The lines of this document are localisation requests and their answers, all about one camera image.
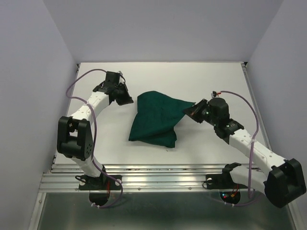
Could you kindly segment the green surgical drape cloth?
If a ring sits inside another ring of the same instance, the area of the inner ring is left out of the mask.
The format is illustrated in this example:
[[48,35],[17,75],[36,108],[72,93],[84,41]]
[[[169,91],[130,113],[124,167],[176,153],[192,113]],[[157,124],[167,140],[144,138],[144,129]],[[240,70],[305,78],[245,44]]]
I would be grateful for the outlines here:
[[185,116],[183,110],[194,104],[157,91],[140,94],[137,97],[137,114],[131,126],[129,141],[174,148],[177,140],[174,127]]

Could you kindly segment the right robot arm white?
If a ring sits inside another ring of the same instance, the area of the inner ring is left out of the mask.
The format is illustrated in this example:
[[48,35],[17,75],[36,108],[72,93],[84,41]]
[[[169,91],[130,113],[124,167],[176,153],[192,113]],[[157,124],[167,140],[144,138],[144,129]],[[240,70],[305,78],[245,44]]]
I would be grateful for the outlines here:
[[230,204],[239,202],[240,188],[255,189],[264,194],[276,207],[282,208],[306,193],[302,166],[296,159],[287,160],[277,155],[252,137],[236,120],[231,119],[229,106],[223,98],[212,98],[184,109],[184,114],[197,123],[207,122],[226,144],[239,150],[260,169],[241,163],[227,164],[220,174],[209,174],[203,182],[207,189],[233,189],[232,194],[221,195]]

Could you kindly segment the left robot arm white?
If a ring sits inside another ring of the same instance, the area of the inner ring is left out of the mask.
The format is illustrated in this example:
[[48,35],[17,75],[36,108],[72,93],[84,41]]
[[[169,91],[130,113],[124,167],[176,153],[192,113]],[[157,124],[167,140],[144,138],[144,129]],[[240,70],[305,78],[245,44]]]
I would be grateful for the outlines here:
[[66,96],[82,102],[82,106],[70,116],[58,121],[57,152],[78,164],[90,183],[97,189],[106,185],[106,170],[94,156],[97,139],[97,118],[113,102],[119,106],[133,103],[122,72],[103,70],[105,79],[94,87],[89,99],[72,96],[69,86]]

